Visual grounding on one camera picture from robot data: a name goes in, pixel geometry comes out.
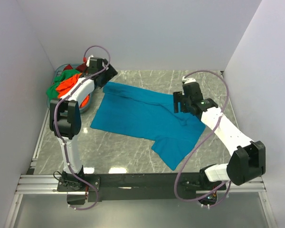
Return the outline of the blue t shirt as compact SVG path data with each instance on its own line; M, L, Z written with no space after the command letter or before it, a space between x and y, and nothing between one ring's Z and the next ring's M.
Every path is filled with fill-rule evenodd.
M173 96L109 82L90 125L110 133L152 140L152 150L175 170L206 126L190 113L174 113Z

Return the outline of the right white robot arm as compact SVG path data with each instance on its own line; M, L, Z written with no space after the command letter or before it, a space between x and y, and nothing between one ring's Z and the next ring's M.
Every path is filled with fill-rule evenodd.
M237 186L266 172L266 147L243 134L211 99L205 99L195 79L183 79L182 91L173 93L175 113L190 113L213 130L231 158L201 170L206 182L231 181Z

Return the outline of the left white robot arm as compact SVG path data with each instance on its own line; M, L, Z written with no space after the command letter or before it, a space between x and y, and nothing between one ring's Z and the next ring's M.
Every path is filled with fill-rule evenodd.
M85 176L77 139L82 126L80 105L96 88L104 87L117 75L109 59L90 56L84 58L84 63L86 70L74 76L75 82L67 92L50 101L49 126L61 147L65 182L82 182Z

